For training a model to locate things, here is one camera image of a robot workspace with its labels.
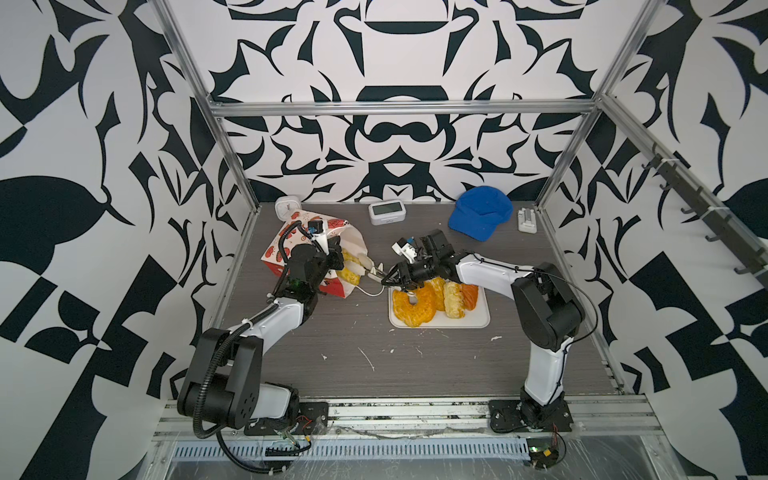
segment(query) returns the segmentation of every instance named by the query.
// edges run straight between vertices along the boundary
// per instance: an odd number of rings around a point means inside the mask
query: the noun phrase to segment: donut
[[[445,296],[445,316],[464,318],[464,296],[461,285],[456,282],[445,282],[442,294]]]
[[[392,292],[392,311],[398,319],[411,328],[432,320],[437,311],[435,291],[430,286],[417,289],[415,294],[418,302],[416,305],[411,305],[408,293],[399,290]]]
[[[462,283],[462,295],[464,296],[464,308],[474,310],[478,304],[478,286]]]
[[[442,288],[445,286],[445,279],[436,276],[431,280],[424,282],[424,286],[430,286],[435,291],[435,306],[439,312],[445,312],[445,297],[442,295]]]

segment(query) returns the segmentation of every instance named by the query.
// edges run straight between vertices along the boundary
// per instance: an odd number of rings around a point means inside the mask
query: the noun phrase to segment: black and white wall
[[[214,101],[590,98],[637,0],[170,0]],[[576,114],[229,118],[260,200],[534,200]]]
[[[615,90],[764,241],[767,38],[763,1],[670,0]],[[768,475],[768,292],[646,161],[601,117],[547,205],[558,242],[690,473]]]
[[[0,10],[2,476],[132,478],[249,207],[144,0]]]

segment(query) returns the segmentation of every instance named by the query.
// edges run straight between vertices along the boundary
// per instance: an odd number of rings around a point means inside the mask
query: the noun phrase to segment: transparent plastic sheet
[[[454,432],[443,432],[454,435]],[[407,435],[378,435],[391,439]],[[279,477],[287,479],[366,478],[372,480],[403,478],[597,478],[645,480],[659,478],[657,467],[649,459],[648,445],[659,445],[656,435],[579,435],[566,434],[568,453],[562,462],[548,470],[537,470],[522,461],[503,458],[444,458],[410,460],[325,460],[299,458]],[[327,435],[313,440],[313,447],[330,439]],[[659,451],[662,457],[667,453]],[[173,480],[258,478],[241,470],[226,458],[177,458],[171,460],[166,478]]]

